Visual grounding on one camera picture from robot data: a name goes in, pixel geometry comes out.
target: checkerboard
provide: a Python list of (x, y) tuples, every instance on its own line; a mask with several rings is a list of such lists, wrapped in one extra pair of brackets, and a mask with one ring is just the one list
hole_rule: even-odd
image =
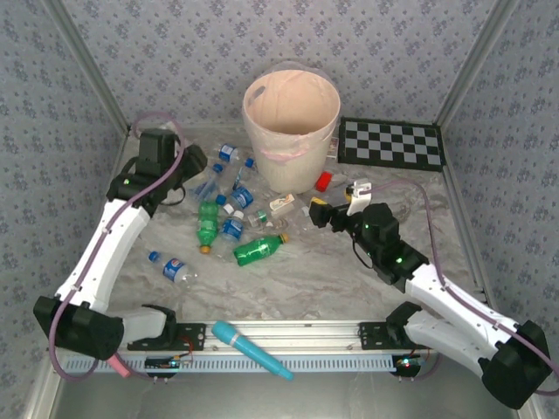
[(445, 165), (437, 126), (342, 118), (338, 162), (440, 172)]

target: plastic bottle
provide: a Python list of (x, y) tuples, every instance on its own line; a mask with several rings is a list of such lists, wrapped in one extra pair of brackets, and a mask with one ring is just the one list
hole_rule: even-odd
[(194, 199), (199, 202), (209, 200), (211, 194), (217, 190), (217, 186), (219, 184), (219, 180), (223, 171), (224, 167), (221, 164), (214, 164), (211, 167), (211, 173), (208, 180), (199, 185), (192, 192), (192, 196), (194, 197)]
[(244, 186), (239, 186), (229, 196), (218, 195), (216, 203), (223, 205), (224, 210), (231, 214), (234, 210), (242, 211), (254, 201), (251, 192)]
[(281, 218), (302, 207), (303, 203), (294, 194), (283, 194), (273, 198), (264, 208), (250, 214), (247, 219), (253, 228), (259, 228), (271, 219)]
[(228, 163), (233, 163), (238, 160), (238, 150), (231, 144), (224, 144), (219, 149), (219, 159)]
[(200, 241), (200, 252), (210, 253), (211, 244), (217, 237), (217, 212), (219, 207), (216, 203), (201, 203), (198, 211), (198, 240)]
[(247, 184), (254, 175), (254, 160), (250, 157), (245, 160), (245, 164), (238, 170), (237, 178), (233, 183), (233, 190), (238, 188), (240, 184)]
[(239, 266), (245, 266), (256, 260), (267, 258), (276, 252), (283, 244), (289, 241), (286, 233), (279, 236), (266, 236), (243, 244), (233, 251)]
[(198, 276), (196, 271), (189, 264), (185, 264), (168, 253), (151, 251), (148, 259), (162, 270), (165, 278), (174, 283), (186, 282), (191, 284)]
[(224, 169), (219, 176), (217, 189), (220, 195), (228, 196), (237, 186), (238, 173), (242, 169), (241, 161), (235, 159), (222, 166)]

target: water bottle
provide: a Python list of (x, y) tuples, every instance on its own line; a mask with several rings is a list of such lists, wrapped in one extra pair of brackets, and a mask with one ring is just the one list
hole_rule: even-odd
[(151, 251), (148, 255), (148, 259), (151, 263), (155, 264), (158, 269), (162, 270), (162, 274), (166, 279), (176, 284), (180, 282), (191, 284), (198, 276), (192, 266), (185, 264), (177, 258), (173, 258), (173, 256), (168, 253)]
[(211, 194), (213, 194), (217, 190), (217, 186), (219, 184), (219, 180), (223, 171), (224, 167), (221, 164), (214, 164), (211, 167), (209, 179), (199, 185), (193, 191), (192, 196), (194, 197), (194, 199), (196, 199), (198, 202), (209, 200)]
[(235, 183), (233, 183), (233, 190), (238, 187), (239, 184), (246, 185), (254, 175), (254, 160), (250, 157), (245, 160), (245, 165), (242, 166), (237, 173), (237, 178)]
[(253, 228), (260, 228), (267, 221), (286, 216), (304, 205), (294, 194), (283, 194), (273, 198), (264, 208), (250, 214), (247, 219)]
[(237, 186), (238, 172), (242, 169), (241, 161), (239, 159), (231, 160), (230, 163), (224, 163), (223, 166), (217, 189), (220, 195), (228, 196)]
[(231, 144), (224, 144), (219, 149), (219, 159), (228, 163), (233, 163), (238, 160), (238, 150)]
[(229, 196), (218, 195), (216, 198), (216, 203), (223, 205), (228, 214), (231, 214), (234, 210), (243, 211), (253, 201), (254, 197), (244, 186), (239, 186)]

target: red object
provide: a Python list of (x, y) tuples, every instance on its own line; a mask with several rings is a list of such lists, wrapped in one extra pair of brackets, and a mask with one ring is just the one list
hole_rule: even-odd
[(327, 189), (328, 185), (330, 184), (331, 180), (332, 180), (332, 174), (331, 173), (322, 172), (321, 177), (318, 178), (318, 181), (316, 181), (316, 186), (314, 186), (314, 187), (319, 192), (324, 192)]

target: metal bracket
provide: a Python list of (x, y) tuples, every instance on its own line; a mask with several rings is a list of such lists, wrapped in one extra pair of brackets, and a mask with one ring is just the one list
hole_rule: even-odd
[(203, 351), (206, 341), (205, 323), (177, 323), (176, 337), (162, 348), (160, 345), (151, 342), (151, 339), (137, 340), (128, 344), (128, 351), (173, 351), (184, 352), (189, 350), (192, 344), (192, 351)]
[(363, 351), (378, 349), (422, 349), (421, 345), (400, 344), (390, 338), (388, 328), (385, 321), (364, 321), (359, 323), (359, 332), (357, 333), (361, 339), (361, 349)]

